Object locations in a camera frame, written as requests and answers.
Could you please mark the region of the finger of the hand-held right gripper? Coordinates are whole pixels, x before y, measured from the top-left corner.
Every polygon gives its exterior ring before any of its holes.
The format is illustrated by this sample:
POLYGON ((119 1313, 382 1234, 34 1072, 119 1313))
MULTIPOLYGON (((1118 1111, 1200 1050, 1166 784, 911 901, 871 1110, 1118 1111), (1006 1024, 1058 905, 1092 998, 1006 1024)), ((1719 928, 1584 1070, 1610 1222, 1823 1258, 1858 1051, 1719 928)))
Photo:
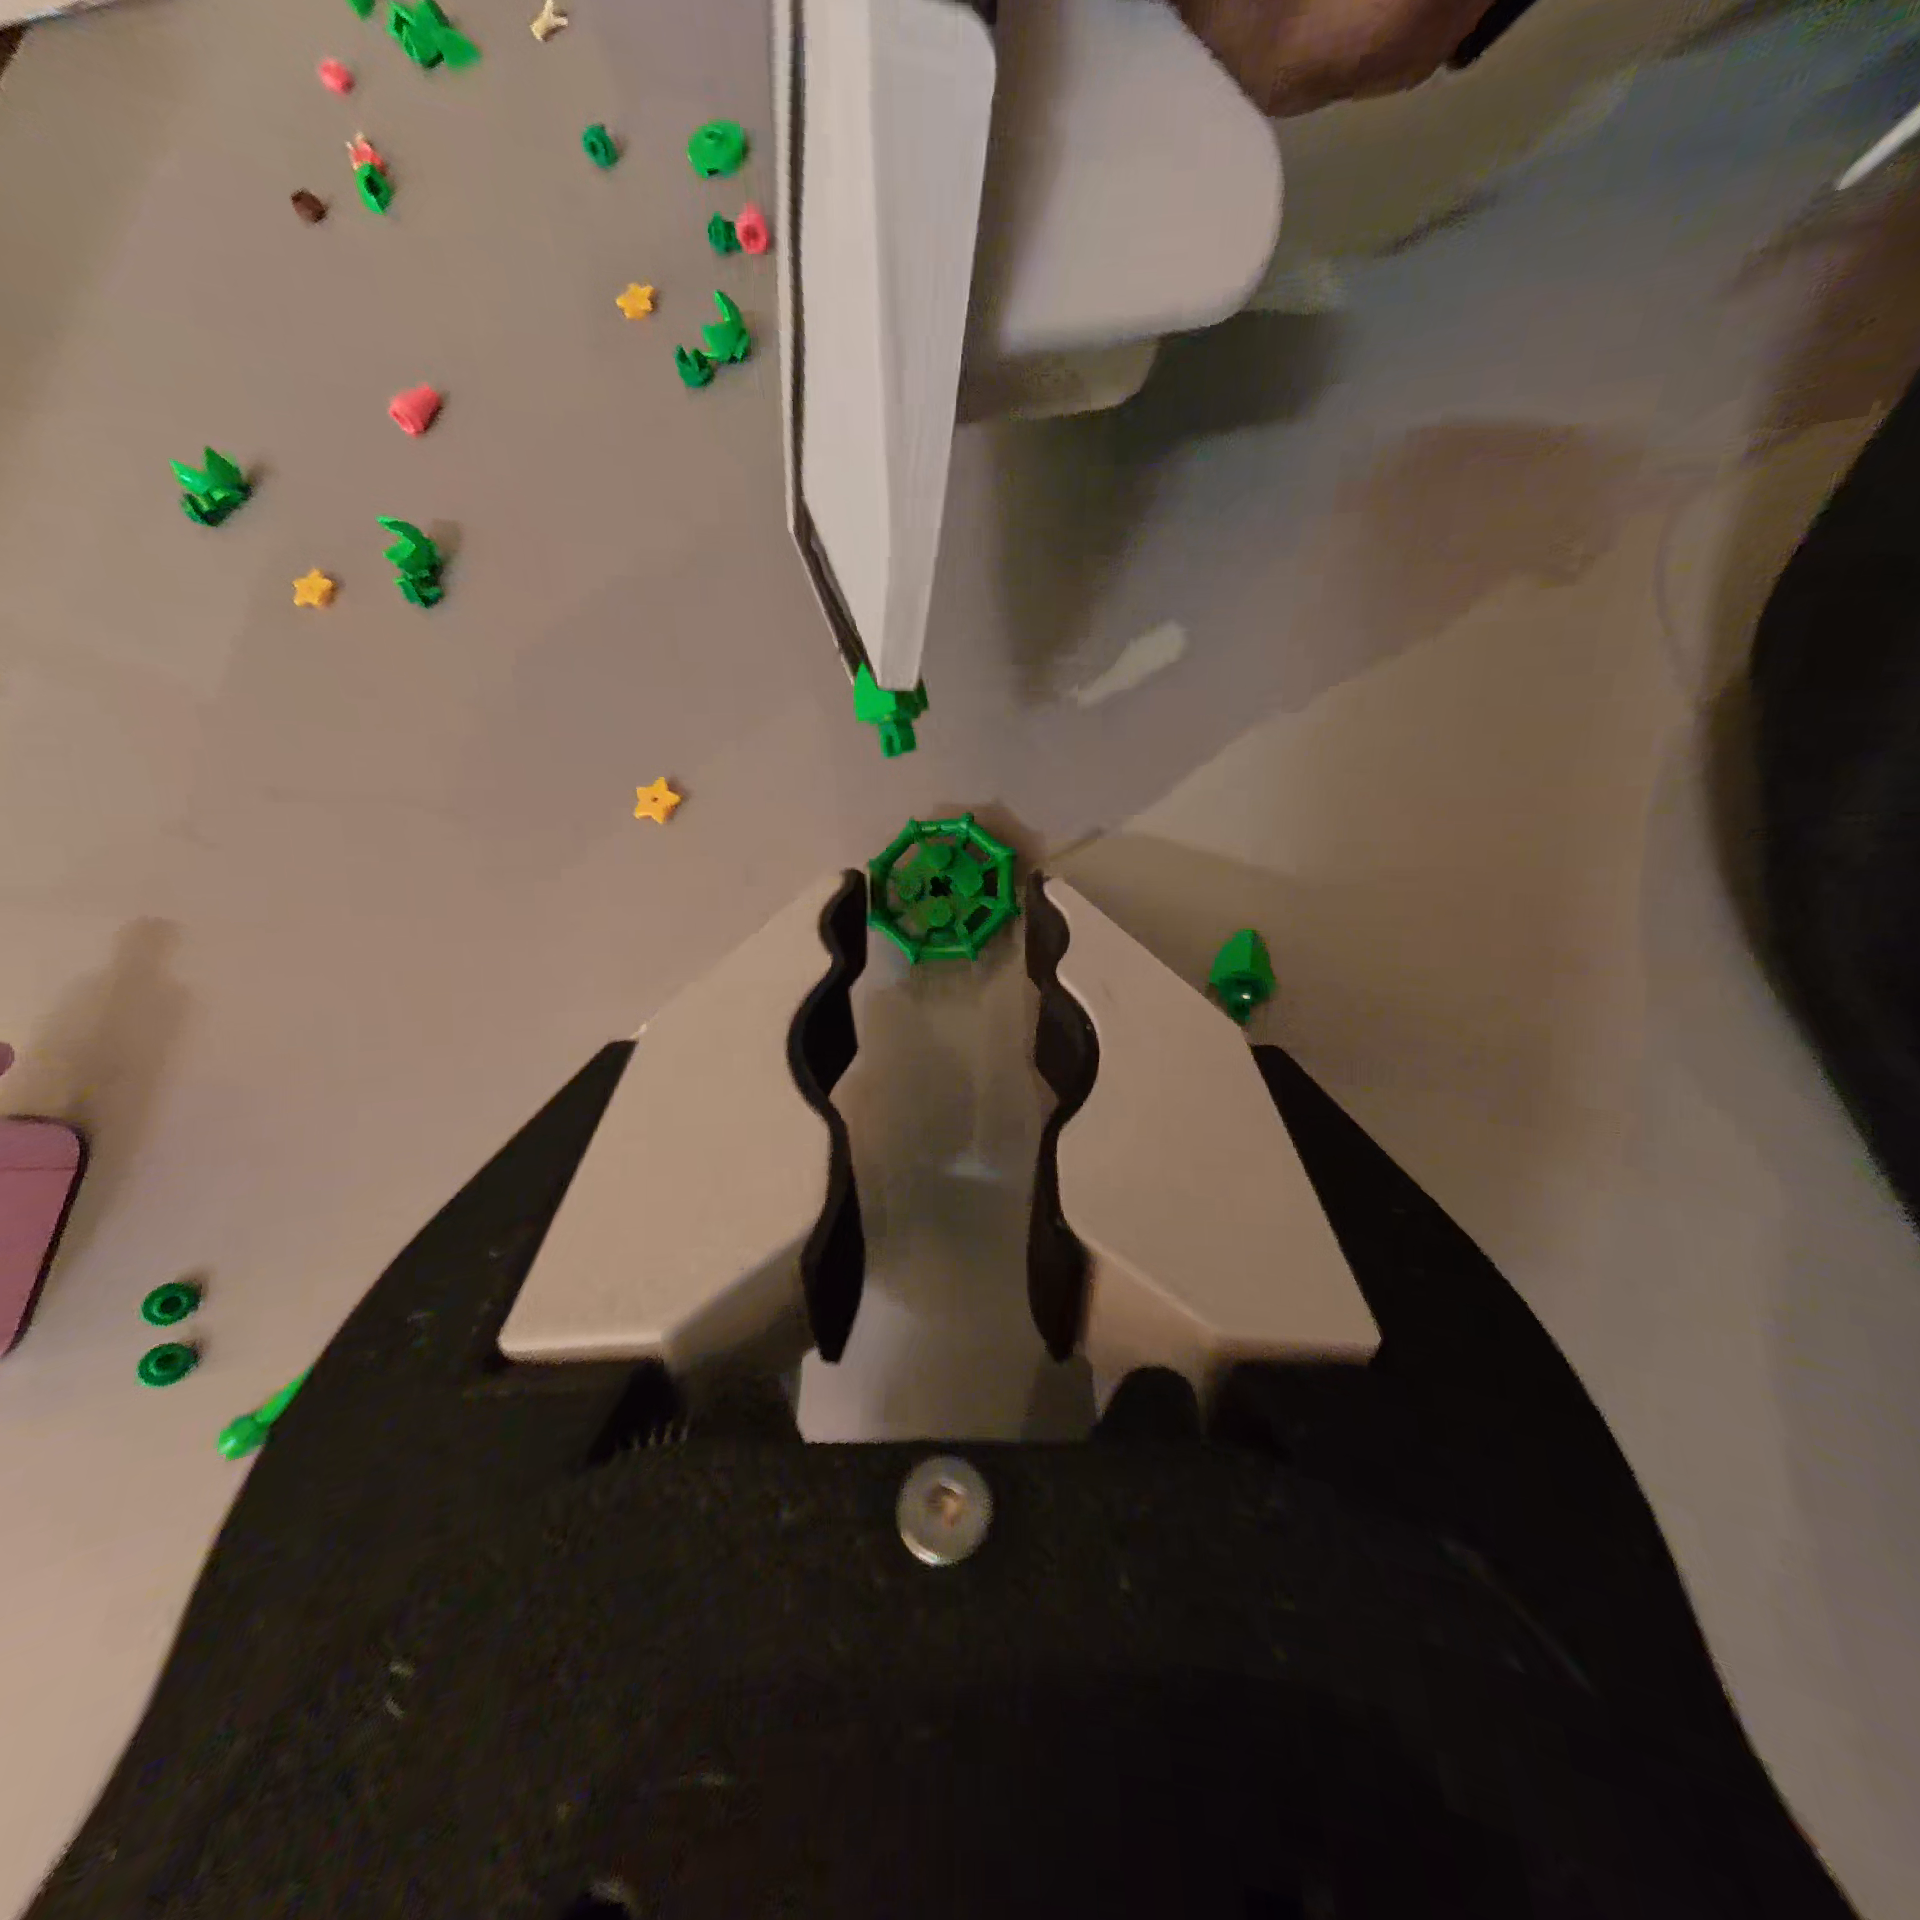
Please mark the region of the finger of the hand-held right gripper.
POLYGON ((799 555, 885 694, 922 688, 994 89, 974 5, 799 5, 799 555))
POLYGON ((781 378, 783 526, 798 551, 806 587, 823 616, 847 682, 872 678, 872 662, 847 598, 837 581, 805 494, 806 435, 806 309, 805 309, 805 189, 810 142, 810 40, 816 31, 871 34, 872 5, 773 5, 774 111, 774 263, 776 341, 781 378))

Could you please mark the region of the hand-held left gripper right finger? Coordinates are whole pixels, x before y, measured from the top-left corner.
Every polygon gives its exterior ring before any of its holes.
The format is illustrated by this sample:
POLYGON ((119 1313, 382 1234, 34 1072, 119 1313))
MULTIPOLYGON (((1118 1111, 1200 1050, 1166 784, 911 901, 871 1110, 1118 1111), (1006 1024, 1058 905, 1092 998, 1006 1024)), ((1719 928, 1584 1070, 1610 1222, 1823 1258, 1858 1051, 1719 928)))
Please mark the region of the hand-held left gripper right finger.
POLYGON ((1048 1098, 1027 1227, 1046 1355, 1204 1423, 1244 1369, 1357 1373, 1380 1329, 1242 1032, 1067 881, 1024 966, 1048 1098))

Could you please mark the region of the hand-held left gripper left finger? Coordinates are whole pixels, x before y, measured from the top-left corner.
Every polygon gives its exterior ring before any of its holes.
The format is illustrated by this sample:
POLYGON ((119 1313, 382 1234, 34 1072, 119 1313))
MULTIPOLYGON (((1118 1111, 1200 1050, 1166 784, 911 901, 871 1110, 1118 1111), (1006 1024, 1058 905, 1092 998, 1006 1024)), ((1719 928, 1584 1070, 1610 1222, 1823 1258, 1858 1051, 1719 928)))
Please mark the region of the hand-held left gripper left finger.
POLYGON ((830 871, 637 1030, 496 1347, 658 1369, 687 1409, 847 1353, 866 1290, 851 1131, 868 885, 830 871))

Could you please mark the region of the green toy web disc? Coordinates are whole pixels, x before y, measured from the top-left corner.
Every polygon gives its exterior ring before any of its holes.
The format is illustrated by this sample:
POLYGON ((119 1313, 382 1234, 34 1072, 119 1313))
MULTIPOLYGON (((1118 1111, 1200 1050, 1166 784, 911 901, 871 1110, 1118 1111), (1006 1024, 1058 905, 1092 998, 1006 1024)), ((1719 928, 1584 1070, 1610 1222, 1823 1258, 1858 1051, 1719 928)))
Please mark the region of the green toy web disc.
POLYGON ((1018 922, 1018 853, 974 814, 909 818, 868 863, 866 927, 909 967, 971 966, 1018 922))

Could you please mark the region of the person's right hand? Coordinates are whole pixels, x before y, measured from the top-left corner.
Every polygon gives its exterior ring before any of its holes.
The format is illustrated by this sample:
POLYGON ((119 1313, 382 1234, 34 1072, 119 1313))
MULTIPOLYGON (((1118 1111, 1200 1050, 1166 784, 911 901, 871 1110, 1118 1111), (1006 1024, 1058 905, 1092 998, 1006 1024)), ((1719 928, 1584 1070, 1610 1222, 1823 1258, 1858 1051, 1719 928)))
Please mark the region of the person's right hand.
POLYGON ((1174 3, 1264 114, 1286 120, 1424 85, 1486 3, 1174 3))

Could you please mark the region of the green toy stalk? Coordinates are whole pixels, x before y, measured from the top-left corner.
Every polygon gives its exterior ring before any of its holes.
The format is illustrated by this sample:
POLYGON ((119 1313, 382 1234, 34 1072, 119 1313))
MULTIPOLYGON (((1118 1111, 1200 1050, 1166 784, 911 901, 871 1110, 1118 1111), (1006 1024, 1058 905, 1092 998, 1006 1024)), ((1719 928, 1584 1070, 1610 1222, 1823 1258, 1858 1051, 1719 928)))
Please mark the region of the green toy stalk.
POLYGON ((214 1449, 224 1462, 245 1462, 264 1449, 278 1421, 294 1405, 300 1390, 309 1381, 310 1369, 301 1369, 292 1381, 277 1389, 267 1400, 248 1411, 237 1413, 219 1430, 214 1449))

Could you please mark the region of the pink plastic toy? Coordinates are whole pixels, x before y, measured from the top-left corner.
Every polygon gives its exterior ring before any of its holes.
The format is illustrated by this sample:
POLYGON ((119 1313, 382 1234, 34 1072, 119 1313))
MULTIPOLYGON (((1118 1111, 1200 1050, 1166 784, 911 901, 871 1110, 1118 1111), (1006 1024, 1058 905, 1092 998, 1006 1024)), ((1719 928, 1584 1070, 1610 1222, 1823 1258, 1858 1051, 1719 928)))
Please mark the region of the pink plastic toy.
POLYGON ((37 1313, 64 1226, 85 1179, 90 1149, 66 1121, 3 1119, 3 1355, 37 1313))

